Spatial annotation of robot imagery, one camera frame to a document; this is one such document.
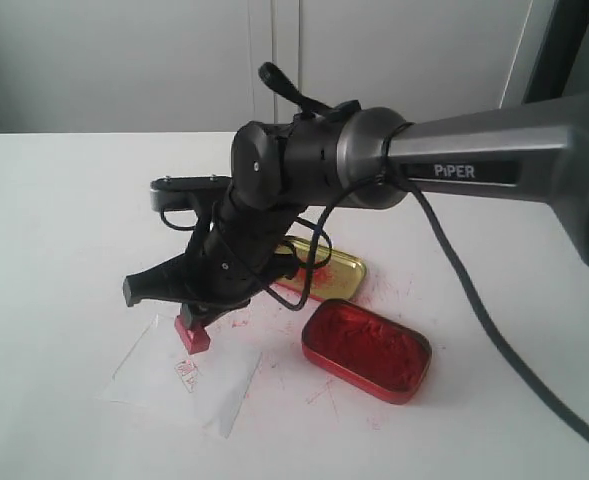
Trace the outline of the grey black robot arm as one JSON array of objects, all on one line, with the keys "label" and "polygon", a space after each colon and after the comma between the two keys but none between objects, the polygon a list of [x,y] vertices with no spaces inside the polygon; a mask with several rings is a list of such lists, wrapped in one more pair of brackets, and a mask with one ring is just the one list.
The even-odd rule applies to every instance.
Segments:
[{"label": "grey black robot arm", "polygon": [[310,206],[388,209],[412,187],[549,205],[589,266],[589,93],[414,124],[383,107],[348,119],[250,122],[227,177],[158,179],[156,210],[192,210],[183,253],[123,283],[128,306],[181,304],[209,325],[296,272],[278,252]]}]

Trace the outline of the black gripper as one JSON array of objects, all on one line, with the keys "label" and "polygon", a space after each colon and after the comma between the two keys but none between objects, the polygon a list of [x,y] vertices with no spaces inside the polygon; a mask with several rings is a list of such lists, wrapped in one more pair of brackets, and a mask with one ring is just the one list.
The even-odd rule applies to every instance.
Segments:
[{"label": "black gripper", "polygon": [[[182,325],[205,328],[226,314],[244,309],[263,287],[293,276],[299,261],[278,246],[303,205],[280,203],[266,210],[246,205],[235,192],[216,202],[213,227],[198,254],[177,255],[148,270],[127,275],[122,285],[127,307],[144,300],[182,304]],[[194,292],[199,298],[194,299]]]}]

